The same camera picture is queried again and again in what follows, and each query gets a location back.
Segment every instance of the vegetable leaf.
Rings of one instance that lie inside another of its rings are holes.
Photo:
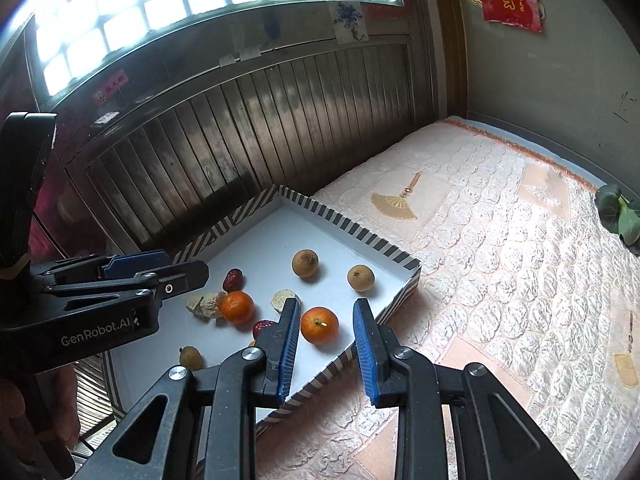
[[[622,237],[622,235],[618,235],[618,236],[620,236],[620,241],[624,243],[625,239]],[[629,251],[631,251],[631,254],[634,254],[635,256],[640,256],[640,239],[635,244],[626,246],[626,248],[629,249]]]
[[[620,232],[618,215],[622,206],[619,200],[621,195],[622,190],[618,186],[615,184],[607,184],[598,190],[594,199],[596,208],[598,208],[598,216],[600,217],[601,224],[607,231],[613,234]]]
[[[638,200],[632,200],[631,202],[629,202],[627,207],[640,217],[640,202]]]
[[[640,217],[626,204],[620,206],[618,228],[627,246],[635,244],[640,238]]]

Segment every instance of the bed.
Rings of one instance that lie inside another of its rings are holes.
[[[486,129],[422,128],[315,198],[421,259],[402,343],[484,362],[580,478],[613,480],[640,440],[640,261],[600,226],[593,181]],[[390,480],[396,427],[351,365],[260,437],[258,474]],[[455,479],[447,416],[446,435]]]

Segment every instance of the tray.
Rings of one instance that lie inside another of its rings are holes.
[[[319,257],[315,276],[302,280],[291,270],[293,255],[312,249]],[[229,269],[245,276],[243,290],[255,301],[255,320],[277,320],[271,298],[283,288],[293,290],[305,312],[314,306],[333,310],[340,333],[317,348],[302,335],[287,403],[276,411],[258,409],[265,428],[287,416],[311,397],[353,358],[351,325],[354,301],[369,299],[374,316],[388,319],[416,288],[420,261],[333,209],[286,187],[272,187],[239,207],[179,251],[174,262],[197,258],[207,262],[210,277],[197,294],[222,290]],[[364,294],[347,283],[347,271],[366,264],[376,284]],[[253,339],[226,322],[197,320],[185,308],[190,294],[166,300],[159,314],[160,330],[151,336],[106,352],[106,387],[116,420],[121,420],[158,378],[178,361],[182,346],[197,347],[207,366],[221,363]]]

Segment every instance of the orange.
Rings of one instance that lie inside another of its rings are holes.
[[[314,345],[329,343],[338,335],[339,329],[337,316],[324,306],[307,310],[300,319],[302,336]]]
[[[220,314],[235,325],[251,321],[254,317],[254,300],[246,292],[235,290],[220,301]]]

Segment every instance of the striped tray border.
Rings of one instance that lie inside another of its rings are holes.
[[[317,214],[327,222],[331,222],[343,231],[357,238],[364,244],[372,247],[374,250],[384,254],[387,258],[393,260],[396,264],[403,266],[412,272],[411,278],[406,285],[396,294],[391,304],[378,316],[378,322],[386,322],[398,309],[401,303],[417,288],[420,279],[420,270],[422,268],[420,260],[417,260],[406,251],[393,245],[384,238],[372,233],[367,228],[361,226],[357,222],[338,213],[336,210],[325,206],[324,204],[314,200],[308,196],[298,193],[285,186],[272,186],[265,189],[258,196],[249,200],[243,206],[236,209],[231,215],[226,216],[215,225],[200,234],[195,240],[189,242],[183,249],[174,254],[174,264],[193,260],[204,248],[210,246],[218,238],[228,232],[231,228],[237,226],[242,220],[254,214],[258,209],[272,202],[277,196],[290,200],[291,202],[308,209],[312,213]],[[307,383],[300,391],[295,393],[280,409],[271,412],[264,420],[260,421],[256,428],[256,433],[260,434],[273,424],[277,424],[283,418],[286,418],[295,407],[302,404],[305,399],[313,396],[322,386],[327,384],[329,380],[353,359],[356,355],[355,344],[351,345],[332,362],[327,368],[316,375],[309,383]],[[126,415],[122,407],[120,395],[115,387],[115,374],[113,371],[113,362],[111,361],[110,352],[103,355],[106,368],[106,389],[113,405],[113,413],[119,422]]]

